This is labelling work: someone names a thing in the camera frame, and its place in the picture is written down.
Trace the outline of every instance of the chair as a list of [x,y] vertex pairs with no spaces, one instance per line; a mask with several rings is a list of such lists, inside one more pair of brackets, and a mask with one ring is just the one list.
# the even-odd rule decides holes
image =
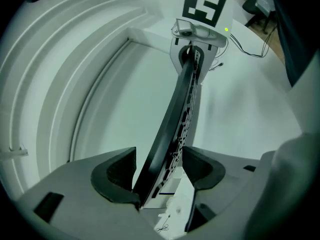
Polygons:
[[266,28],[268,26],[268,23],[270,21],[270,19],[272,17],[275,16],[275,11],[271,11],[269,16],[266,16],[256,5],[257,4],[257,0],[247,0],[244,2],[242,8],[249,14],[253,14],[254,16],[245,24],[245,26],[248,28],[250,27],[252,24],[254,24],[255,22],[259,22],[260,20],[265,19],[264,21],[264,25],[263,25],[263,33],[265,35],[268,34],[268,32],[266,31]]

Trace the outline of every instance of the wire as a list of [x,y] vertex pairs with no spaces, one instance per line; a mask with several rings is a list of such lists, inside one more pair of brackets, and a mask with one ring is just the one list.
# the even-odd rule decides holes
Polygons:
[[269,48],[270,48],[270,46],[268,46],[268,48],[266,50],[267,44],[268,44],[269,40],[271,39],[271,37],[273,37],[273,33],[276,30],[276,27],[277,27],[277,25],[274,26],[274,28],[272,29],[270,34],[264,40],[264,43],[263,43],[263,46],[262,46],[262,50],[261,50],[261,54],[252,54],[252,53],[249,53],[249,52],[245,51],[242,48],[242,45],[240,44],[240,42],[236,39],[236,37],[233,34],[231,34],[230,39],[235,44],[235,46],[238,47],[238,49],[241,52],[243,52],[243,53],[245,53],[245,54],[247,54],[249,56],[253,56],[253,57],[257,57],[257,58],[264,58],[267,55],[267,53],[269,51]]
[[225,49],[223,50],[223,52],[222,52],[221,54],[219,54],[217,57],[215,57],[215,59],[216,59],[216,58],[219,58],[220,56],[222,56],[222,55],[225,53],[225,51],[226,51],[227,48],[228,48],[228,45],[229,45],[229,40],[226,39],[226,47],[225,47]]
[[212,66],[212,67],[210,67],[209,71],[215,70],[216,68],[221,67],[221,66],[223,66],[223,65],[224,65],[224,63],[221,62],[218,66]]
[[156,231],[158,233],[160,233],[161,231],[168,231],[169,230],[169,225],[166,224],[167,220],[170,218],[171,214],[169,215],[168,218],[166,218],[165,222],[163,223],[162,227],[161,228],[157,228]]

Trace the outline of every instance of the black rectangular opening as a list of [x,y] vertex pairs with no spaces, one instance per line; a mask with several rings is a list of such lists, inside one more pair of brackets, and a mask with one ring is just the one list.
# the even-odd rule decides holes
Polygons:
[[252,166],[252,165],[247,165],[247,166],[243,167],[243,169],[248,170],[250,172],[254,172],[256,167]]
[[34,209],[34,213],[49,223],[63,198],[62,194],[49,192]]

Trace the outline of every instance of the sticker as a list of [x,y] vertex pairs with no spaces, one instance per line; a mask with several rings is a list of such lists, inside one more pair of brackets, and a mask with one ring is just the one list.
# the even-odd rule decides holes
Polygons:
[[216,27],[226,0],[184,0],[182,16]]

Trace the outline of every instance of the black cable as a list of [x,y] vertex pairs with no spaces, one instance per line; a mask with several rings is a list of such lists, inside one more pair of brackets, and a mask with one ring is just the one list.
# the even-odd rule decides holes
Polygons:
[[276,30],[276,27],[277,27],[277,25],[274,26],[274,28],[272,29],[272,31],[270,32],[270,34],[269,34],[269,35],[266,37],[266,39],[264,40],[264,43],[263,43],[263,46],[262,46],[262,50],[261,50],[261,54],[253,54],[253,53],[249,53],[249,52],[245,51],[245,50],[242,48],[241,43],[236,39],[236,37],[235,37],[233,34],[231,34],[230,39],[231,39],[231,41],[235,44],[235,46],[238,47],[238,49],[239,49],[241,52],[243,52],[243,53],[245,53],[245,54],[247,54],[247,55],[249,55],[249,56],[253,56],[253,57],[257,57],[257,58],[264,58],[264,57],[267,55],[267,53],[268,53],[268,51],[269,51],[269,48],[270,48],[270,46],[268,46],[268,49],[266,50],[267,44],[268,44],[268,42],[269,42],[269,40],[270,40],[273,32]]
[[209,71],[211,71],[211,70],[215,70],[216,68],[221,67],[221,66],[223,66],[223,65],[224,65],[224,63],[223,63],[223,62],[221,62],[219,65],[214,66],[214,67],[211,67],[211,68],[209,69]]
[[161,228],[157,228],[156,231],[158,233],[160,233],[161,231],[168,231],[169,230],[169,225],[166,224],[167,220],[170,218],[171,215],[168,216],[168,218],[166,218],[165,222],[163,223]]

